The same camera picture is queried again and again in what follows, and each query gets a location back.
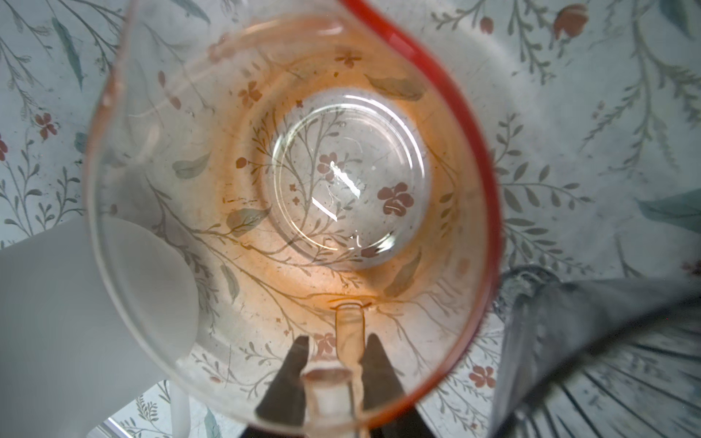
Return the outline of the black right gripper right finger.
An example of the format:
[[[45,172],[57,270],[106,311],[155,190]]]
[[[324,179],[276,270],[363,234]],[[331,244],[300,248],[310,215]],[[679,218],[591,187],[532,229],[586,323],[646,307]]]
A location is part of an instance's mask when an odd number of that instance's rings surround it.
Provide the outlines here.
[[[364,410],[379,408],[405,395],[383,344],[374,333],[367,339],[361,366],[363,367],[361,380],[363,381]],[[434,434],[416,408],[412,406],[392,421],[370,430],[370,437],[434,438]]]

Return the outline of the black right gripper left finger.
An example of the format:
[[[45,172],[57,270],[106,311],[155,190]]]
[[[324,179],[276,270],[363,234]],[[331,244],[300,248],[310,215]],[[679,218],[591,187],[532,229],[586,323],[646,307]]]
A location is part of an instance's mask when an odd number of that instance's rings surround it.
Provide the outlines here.
[[[306,394],[300,375],[307,366],[309,354],[309,337],[297,337],[261,403],[257,405],[258,418],[277,425],[301,428],[306,415]]]

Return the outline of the orange glass pitcher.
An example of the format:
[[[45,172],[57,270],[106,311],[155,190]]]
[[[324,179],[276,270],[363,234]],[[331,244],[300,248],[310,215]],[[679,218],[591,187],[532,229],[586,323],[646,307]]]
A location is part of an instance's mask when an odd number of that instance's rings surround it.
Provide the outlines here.
[[[89,134],[100,273],[167,376],[221,414],[368,437],[478,333],[501,215],[478,121],[437,58],[368,1],[129,1]],[[116,218],[182,257],[197,332],[178,360],[118,276]],[[376,334],[405,395],[363,409]],[[301,428],[256,415],[299,336]]]

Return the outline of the frosted glass carafe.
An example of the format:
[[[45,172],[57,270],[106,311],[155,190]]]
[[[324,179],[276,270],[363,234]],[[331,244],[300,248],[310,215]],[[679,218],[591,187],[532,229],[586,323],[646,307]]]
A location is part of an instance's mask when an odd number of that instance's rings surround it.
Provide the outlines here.
[[[118,276],[147,331],[169,359],[181,359],[197,332],[193,274],[144,228],[116,218],[108,228]],[[108,294],[85,219],[2,250],[3,436],[85,437],[163,378]]]

